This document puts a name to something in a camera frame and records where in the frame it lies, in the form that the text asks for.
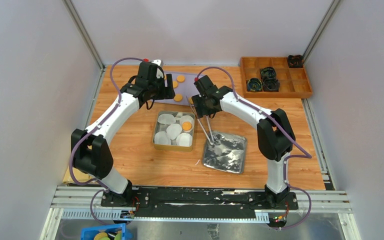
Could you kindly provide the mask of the metal tongs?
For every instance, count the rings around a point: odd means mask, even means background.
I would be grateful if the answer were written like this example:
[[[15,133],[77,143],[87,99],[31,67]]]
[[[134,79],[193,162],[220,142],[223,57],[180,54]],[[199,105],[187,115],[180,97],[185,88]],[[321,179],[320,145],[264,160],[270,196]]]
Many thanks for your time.
[[[214,143],[215,143],[215,139],[214,139],[213,131],[212,131],[212,129],[211,129],[211,125],[210,125],[210,122],[209,122],[209,118],[206,117],[206,122],[207,122],[207,126],[208,126],[208,131],[207,131],[207,129],[204,127],[204,124],[202,123],[202,121],[198,118],[198,113],[197,113],[197,111],[196,111],[196,109],[195,109],[195,105],[194,105],[194,104],[191,105],[191,104],[189,103],[189,101],[188,101],[189,96],[186,96],[186,98],[187,98],[187,102],[188,102],[189,107],[191,108],[193,114],[195,115],[195,117],[196,117],[196,119],[197,119],[197,121],[198,121],[198,124],[199,124],[199,126],[201,127],[201,129],[202,129],[202,131],[203,131],[203,133],[204,133],[206,139],[208,140],[208,143],[209,143],[211,146],[213,146]]]

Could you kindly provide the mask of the square metal cookie tin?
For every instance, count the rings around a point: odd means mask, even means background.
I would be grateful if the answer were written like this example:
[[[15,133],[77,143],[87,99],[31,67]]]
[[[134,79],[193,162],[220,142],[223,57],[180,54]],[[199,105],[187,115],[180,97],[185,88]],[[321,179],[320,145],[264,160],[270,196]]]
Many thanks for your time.
[[[190,152],[195,140],[195,115],[161,111],[157,114],[152,143],[156,150]]]

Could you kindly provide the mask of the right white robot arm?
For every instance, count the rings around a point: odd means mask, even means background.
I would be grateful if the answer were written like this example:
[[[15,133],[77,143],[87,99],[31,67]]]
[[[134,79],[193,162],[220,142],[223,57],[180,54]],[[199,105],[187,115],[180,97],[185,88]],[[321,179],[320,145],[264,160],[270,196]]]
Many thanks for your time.
[[[217,87],[207,75],[196,77],[193,84],[198,94],[191,99],[198,118],[227,112],[256,129],[258,149],[268,166],[265,201],[272,209],[281,207],[291,189],[286,182],[284,162],[296,140],[286,112],[258,106],[228,86]]]

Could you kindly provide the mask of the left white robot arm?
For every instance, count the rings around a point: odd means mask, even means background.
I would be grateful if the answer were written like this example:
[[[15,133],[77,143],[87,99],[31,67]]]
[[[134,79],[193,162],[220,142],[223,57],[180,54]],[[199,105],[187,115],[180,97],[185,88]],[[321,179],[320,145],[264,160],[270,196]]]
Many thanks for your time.
[[[142,106],[147,110],[156,100],[172,100],[175,97],[172,74],[165,74],[163,61],[149,61],[139,58],[138,72],[130,77],[123,87],[118,87],[114,76],[110,76],[117,97],[110,107],[85,129],[75,129],[71,134],[69,174],[80,186],[90,183],[80,182],[74,176],[74,169],[91,176],[106,191],[114,193],[114,200],[120,206],[129,206],[133,201],[132,183],[114,167],[110,143],[124,123]]]

